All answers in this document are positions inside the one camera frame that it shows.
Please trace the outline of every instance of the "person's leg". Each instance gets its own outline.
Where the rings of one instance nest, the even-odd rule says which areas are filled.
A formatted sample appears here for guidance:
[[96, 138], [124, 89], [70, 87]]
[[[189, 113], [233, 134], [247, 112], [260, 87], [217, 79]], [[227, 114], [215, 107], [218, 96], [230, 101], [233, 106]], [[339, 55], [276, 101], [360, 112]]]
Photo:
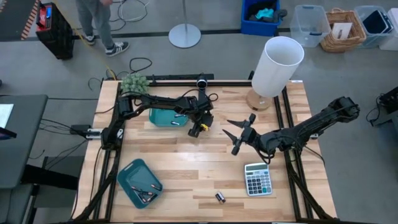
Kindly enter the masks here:
[[88, 44], [95, 44], [93, 26], [91, 23], [93, 22], [93, 15], [91, 11], [87, 8], [85, 4], [86, 0], [76, 0], [76, 7], [79, 15], [79, 21], [81, 27], [83, 28], [83, 32], [85, 33], [85, 38]]
[[111, 35], [111, 26], [109, 19], [111, 18], [111, 9], [109, 6], [104, 6], [100, 0], [82, 0], [90, 10], [94, 17], [94, 23], [97, 28], [101, 41], [104, 44], [107, 56], [115, 56], [125, 51], [129, 47], [128, 42], [114, 43]]

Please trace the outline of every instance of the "wooden tabletop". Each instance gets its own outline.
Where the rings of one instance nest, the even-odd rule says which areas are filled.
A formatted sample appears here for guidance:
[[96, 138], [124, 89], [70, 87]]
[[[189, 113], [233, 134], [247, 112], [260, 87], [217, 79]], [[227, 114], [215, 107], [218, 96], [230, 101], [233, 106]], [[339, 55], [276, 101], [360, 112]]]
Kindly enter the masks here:
[[[104, 82], [96, 111], [106, 111], [114, 105], [117, 82]], [[150, 87], [149, 94], [178, 97], [190, 87]], [[273, 193], [264, 197], [249, 197], [244, 184], [244, 165], [262, 162], [255, 150], [242, 146], [239, 154], [231, 154], [231, 140], [222, 132], [240, 135], [241, 129], [226, 120], [242, 121], [250, 113], [256, 113], [253, 128], [258, 133], [279, 129], [275, 107], [255, 112], [246, 102], [250, 87], [208, 87], [207, 93], [217, 93], [213, 102], [214, 122], [211, 130], [202, 132], [199, 138], [188, 136], [192, 124], [183, 128], [158, 128], [148, 119], [149, 110], [126, 121], [125, 136], [119, 170], [137, 158], [143, 159], [164, 185], [164, 193], [145, 209], [137, 209], [123, 189], [116, 184], [112, 222], [269, 222], [294, 221], [294, 211], [283, 153], [277, 152], [271, 160], [270, 173]], [[311, 117], [303, 83], [287, 85], [294, 123]], [[287, 118], [283, 107], [285, 126]], [[94, 128], [105, 128], [111, 121], [112, 111], [97, 114]], [[90, 201], [94, 163], [100, 141], [90, 141], [81, 172], [78, 203], [75, 217]], [[309, 141], [308, 147], [320, 153], [317, 141]], [[100, 152], [96, 166], [94, 192], [100, 179], [104, 151]], [[336, 216], [333, 199], [322, 161], [306, 150], [302, 153], [303, 168], [309, 191], [331, 216]], [[215, 198], [222, 192], [226, 203], [220, 205]], [[302, 216], [305, 217], [302, 194], [297, 189]], [[104, 217], [108, 191], [104, 194], [99, 217]]]

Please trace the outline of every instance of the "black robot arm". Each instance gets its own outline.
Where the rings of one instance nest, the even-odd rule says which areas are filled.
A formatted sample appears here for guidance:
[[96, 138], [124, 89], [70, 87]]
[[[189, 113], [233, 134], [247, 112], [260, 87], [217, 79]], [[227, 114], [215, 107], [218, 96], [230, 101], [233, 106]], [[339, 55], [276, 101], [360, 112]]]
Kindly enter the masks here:
[[276, 148], [279, 148], [280, 151], [289, 150], [293, 147], [301, 150], [304, 145], [306, 145], [311, 135], [321, 135], [326, 128], [329, 128], [335, 123], [348, 123], [358, 116], [359, 106], [349, 97], [340, 97], [333, 100], [325, 109], [315, 116], [301, 122], [293, 128], [258, 134], [256, 130], [251, 127], [256, 119], [256, 115], [251, 114], [249, 121], [237, 122], [228, 120], [231, 124], [244, 129], [240, 138], [233, 136], [228, 131], [223, 131], [231, 138], [234, 144], [232, 150], [233, 155], [239, 152], [239, 147], [241, 143], [244, 142], [252, 146], [265, 163], [270, 163], [270, 160], [275, 156]]
[[[205, 95], [201, 90], [198, 91], [199, 95]], [[141, 100], [141, 104], [135, 110], [133, 108], [133, 100]], [[118, 139], [118, 131], [125, 120], [135, 118], [149, 108], [174, 110], [180, 115], [186, 115], [193, 122], [193, 127], [189, 130], [188, 135], [195, 138], [213, 123], [213, 115], [210, 113], [213, 109], [213, 104], [208, 96], [205, 96], [204, 100], [198, 101], [195, 96], [166, 98], [147, 94], [129, 95], [119, 97], [116, 107], [117, 113], [112, 118], [111, 124], [108, 128], [104, 128], [101, 133], [103, 149], [113, 149]]]

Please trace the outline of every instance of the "gray floor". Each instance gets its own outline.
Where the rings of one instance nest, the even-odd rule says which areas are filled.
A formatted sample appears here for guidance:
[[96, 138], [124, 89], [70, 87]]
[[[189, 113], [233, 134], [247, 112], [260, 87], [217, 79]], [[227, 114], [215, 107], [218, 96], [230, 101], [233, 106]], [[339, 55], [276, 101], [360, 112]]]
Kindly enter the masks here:
[[[125, 16], [136, 17], [141, 12], [140, 7], [130, 4], [125, 7]], [[394, 0], [282, 1], [282, 7], [290, 14], [281, 27], [289, 26], [297, 4], [318, 4], [326, 10], [333, 7], [353, 9], [365, 4], [380, 5], [387, 10], [397, 6]], [[187, 1], [188, 19], [202, 30], [238, 29], [240, 5], [240, 0]], [[62, 1], [61, 7], [69, 14], [68, 18], [76, 18], [73, 1]], [[117, 32], [166, 32], [182, 22], [180, 8], [179, 0], [152, 0], [147, 18]], [[200, 43], [191, 49], [175, 48], [167, 37], [123, 39], [131, 43], [131, 48], [115, 58], [104, 58], [100, 44], [88, 49], [78, 40], [74, 58], [67, 61], [56, 60], [40, 42], [1, 42], [0, 78], [4, 86], [0, 94], [98, 97], [99, 86], [93, 82], [91, 91], [87, 81], [91, 77], [104, 77], [106, 68], [100, 57], [115, 72], [128, 70], [130, 58], [147, 57], [154, 64], [142, 72], [144, 75], [205, 72], [214, 73], [216, 79], [247, 79], [267, 39], [242, 34], [203, 35]], [[398, 52], [379, 49], [357, 49], [345, 54], [328, 54], [320, 47], [305, 49], [305, 60], [294, 74], [293, 79], [304, 81], [313, 113], [343, 95], [352, 97], [361, 107], [357, 120], [337, 124], [320, 138], [337, 214], [342, 220], [374, 223], [398, 220], [397, 133], [389, 125], [372, 128], [365, 120], [366, 113], [375, 106], [375, 97], [397, 86], [397, 56]], [[95, 107], [95, 101], [49, 101], [44, 117], [66, 124], [90, 124]], [[39, 132], [32, 157], [43, 149], [46, 156], [56, 156], [80, 141], [79, 137]], [[84, 153], [82, 146], [72, 155], [83, 156]], [[42, 158], [29, 162], [39, 165]], [[40, 209], [35, 222], [65, 220], [70, 214], [71, 201], [65, 200], [64, 205], [57, 205], [58, 208]]]

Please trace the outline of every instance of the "gray pants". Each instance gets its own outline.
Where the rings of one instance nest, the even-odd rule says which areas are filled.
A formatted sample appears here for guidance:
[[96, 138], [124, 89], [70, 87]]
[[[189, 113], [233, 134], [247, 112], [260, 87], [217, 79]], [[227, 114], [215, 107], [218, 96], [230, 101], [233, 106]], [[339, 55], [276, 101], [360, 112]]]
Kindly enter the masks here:
[[76, 6], [84, 33], [92, 35], [93, 26], [91, 23], [94, 17], [95, 27], [101, 37], [102, 43], [107, 49], [112, 48], [114, 42], [109, 24], [109, 18], [111, 17], [110, 7], [102, 5], [100, 0], [76, 0]]

